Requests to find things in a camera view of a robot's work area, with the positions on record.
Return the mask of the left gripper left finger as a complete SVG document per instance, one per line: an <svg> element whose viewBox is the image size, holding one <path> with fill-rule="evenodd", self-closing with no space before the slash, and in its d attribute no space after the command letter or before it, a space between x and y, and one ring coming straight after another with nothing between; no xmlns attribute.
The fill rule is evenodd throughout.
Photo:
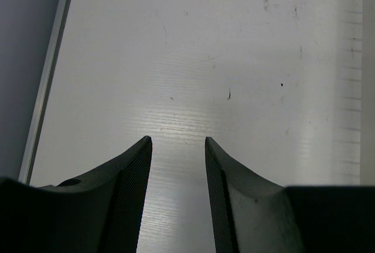
<svg viewBox="0 0 375 253"><path fill-rule="evenodd" d="M135 252L152 159L145 136L53 186L1 178L2 252Z"/></svg>

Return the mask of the steel two-tier dish rack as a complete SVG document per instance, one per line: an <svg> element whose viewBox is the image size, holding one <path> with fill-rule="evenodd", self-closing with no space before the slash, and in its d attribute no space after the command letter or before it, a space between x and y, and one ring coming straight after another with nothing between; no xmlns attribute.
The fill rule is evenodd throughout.
<svg viewBox="0 0 375 253"><path fill-rule="evenodd" d="M363 0L360 184L374 185L374 0Z"/></svg>

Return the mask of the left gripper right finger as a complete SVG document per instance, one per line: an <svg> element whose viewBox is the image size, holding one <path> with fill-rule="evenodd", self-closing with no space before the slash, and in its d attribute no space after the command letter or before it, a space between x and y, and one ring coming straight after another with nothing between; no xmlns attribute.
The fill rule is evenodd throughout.
<svg viewBox="0 0 375 253"><path fill-rule="evenodd" d="M374 251L374 187L282 187L211 137L205 164L217 252Z"/></svg>

